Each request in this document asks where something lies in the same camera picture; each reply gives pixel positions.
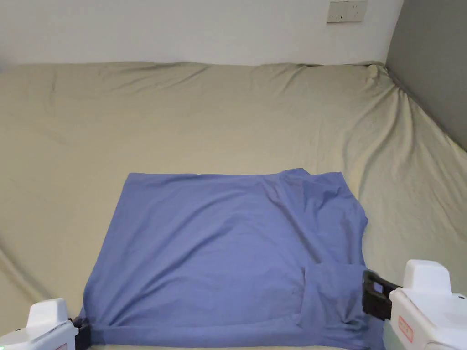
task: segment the mattress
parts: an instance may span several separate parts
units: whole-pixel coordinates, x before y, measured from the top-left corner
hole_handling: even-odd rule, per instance
[[[79,313],[130,172],[340,171],[370,268],[402,283],[407,260],[436,260],[467,293],[467,154],[379,65],[16,67],[0,162],[0,334],[46,298]]]

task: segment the bed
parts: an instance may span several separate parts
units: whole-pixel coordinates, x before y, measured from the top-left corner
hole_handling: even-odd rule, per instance
[[[342,172],[371,269],[436,260],[467,293],[467,153],[378,64],[15,67],[0,160],[0,334],[42,299],[79,313],[130,172]]]

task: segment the red label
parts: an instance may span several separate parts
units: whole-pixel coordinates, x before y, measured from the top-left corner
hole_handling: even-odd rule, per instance
[[[401,316],[399,316],[397,323],[399,324],[399,329],[402,331],[402,333],[405,334],[409,342],[413,342],[413,330],[410,328],[407,322]]]

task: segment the white plastic housing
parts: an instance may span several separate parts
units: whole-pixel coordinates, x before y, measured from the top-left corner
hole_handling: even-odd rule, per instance
[[[407,350],[467,350],[467,299],[451,292],[444,266],[409,260],[403,288],[389,298],[392,329]]]
[[[68,320],[65,300],[42,301],[31,306],[26,328],[0,337],[4,350],[75,350],[78,329]]]

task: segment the electrical socket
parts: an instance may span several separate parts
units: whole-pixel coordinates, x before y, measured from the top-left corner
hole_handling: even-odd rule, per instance
[[[367,11],[368,0],[365,1],[350,1],[347,3],[347,22],[362,22]]]
[[[330,2],[327,23],[345,22],[347,11],[348,2]]]

